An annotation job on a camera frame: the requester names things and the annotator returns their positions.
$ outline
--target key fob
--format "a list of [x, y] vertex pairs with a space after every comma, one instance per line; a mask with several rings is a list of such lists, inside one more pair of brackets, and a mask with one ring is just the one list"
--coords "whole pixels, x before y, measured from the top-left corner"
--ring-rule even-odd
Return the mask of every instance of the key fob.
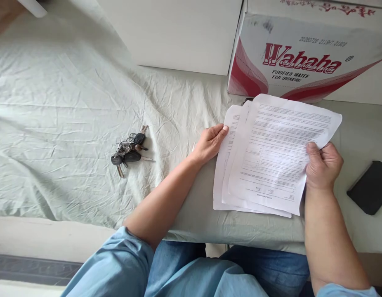
[[122, 158], [121, 156], [116, 156], [116, 155], [113, 155], [111, 156], [111, 163], [114, 165], [114, 166], [119, 166], [122, 164]]
[[134, 142], [135, 144], [140, 144], [140, 145], [142, 145], [145, 139], [146, 139], [146, 135], [145, 135], [145, 134], [143, 134], [143, 133], [137, 133], [136, 136], [135, 136], [134, 139], [133, 139], [133, 142]]
[[136, 151], [130, 151], [129, 153], [124, 155], [123, 162], [137, 162], [141, 159], [141, 155]]

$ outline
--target blue jeans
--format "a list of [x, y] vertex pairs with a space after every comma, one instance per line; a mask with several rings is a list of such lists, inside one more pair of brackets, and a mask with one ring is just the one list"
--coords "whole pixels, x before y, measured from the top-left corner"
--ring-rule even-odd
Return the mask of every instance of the blue jeans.
[[[144, 296], [154, 296], [177, 271], [200, 257], [206, 257], [204, 243], [161, 241]], [[297, 297], [309, 277], [304, 255], [235, 245], [220, 259], [232, 261], [253, 275], [269, 297]]]

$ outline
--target wrist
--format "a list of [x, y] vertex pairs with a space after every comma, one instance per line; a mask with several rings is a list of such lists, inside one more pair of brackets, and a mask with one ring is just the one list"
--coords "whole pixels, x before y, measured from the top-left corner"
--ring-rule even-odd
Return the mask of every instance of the wrist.
[[193, 152], [184, 160], [190, 166], [197, 168], [198, 170], [205, 164], [202, 158], [196, 156]]
[[307, 194], [312, 194], [313, 196], [331, 196], [334, 195], [334, 188], [331, 186], [327, 187], [316, 187], [316, 186], [309, 186], [307, 184]]

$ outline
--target bed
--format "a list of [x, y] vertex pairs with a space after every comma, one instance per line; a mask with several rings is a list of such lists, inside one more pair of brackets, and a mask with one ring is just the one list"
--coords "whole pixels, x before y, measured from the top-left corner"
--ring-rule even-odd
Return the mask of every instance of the bed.
[[[46, 17], [23, 13], [0, 34], [0, 216], [118, 228], [200, 132], [244, 98], [226, 92], [225, 76], [134, 65], [95, 1], [45, 8]], [[382, 252], [382, 209], [367, 216], [345, 193], [372, 159], [382, 161], [382, 106], [317, 105], [344, 117], [333, 137], [345, 159], [335, 191], [352, 240], [360, 252]], [[154, 161], [129, 164], [121, 179], [110, 156], [141, 125], [149, 125], [142, 154]], [[167, 239], [305, 253], [302, 215], [214, 211], [214, 170], [215, 159]]]

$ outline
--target document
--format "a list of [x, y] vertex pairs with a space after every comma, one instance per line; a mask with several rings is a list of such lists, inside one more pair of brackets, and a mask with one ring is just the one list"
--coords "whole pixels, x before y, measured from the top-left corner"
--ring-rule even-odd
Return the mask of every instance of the document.
[[260, 94], [236, 132], [239, 140], [231, 148], [233, 164], [223, 188], [229, 174], [231, 196], [299, 215], [307, 143], [323, 148], [341, 121], [340, 114], [324, 108]]
[[[236, 138], [236, 132], [239, 125], [239, 119], [243, 119], [243, 124], [246, 122], [249, 107], [251, 105], [250, 101], [245, 102], [243, 107], [232, 105], [225, 117], [224, 124], [229, 127], [227, 136], [224, 138], [220, 151], [217, 155], [215, 179], [213, 185], [213, 209], [215, 210], [237, 210], [243, 212], [254, 212], [254, 213], [270, 213], [281, 215], [285, 217], [291, 217], [291, 214], [281, 210], [275, 210], [270, 207], [259, 205], [250, 201], [239, 199], [236, 196], [232, 196], [228, 193], [228, 178], [229, 171], [231, 170], [232, 163], [229, 163], [229, 157], [231, 155], [231, 150], [234, 145], [234, 140]], [[232, 198], [237, 204], [226, 204], [222, 201], [224, 196]]]
[[[250, 101], [246, 102], [246, 108], [250, 106]], [[240, 114], [242, 107], [239, 105], [232, 105], [225, 115], [224, 125], [229, 127], [227, 136], [224, 138], [220, 151], [217, 155], [216, 170], [215, 170], [215, 179], [213, 184], [213, 209], [214, 210], [237, 210], [243, 212], [255, 212], [263, 213], [259, 211], [249, 210], [242, 207], [232, 206], [222, 203], [222, 186], [224, 179], [224, 172], [226, 170], [226, 165], [228, 157], [231, 153], [231, 148], [233, 145], [233, 140], [236, 134], [236, 128], [238, 126]]]

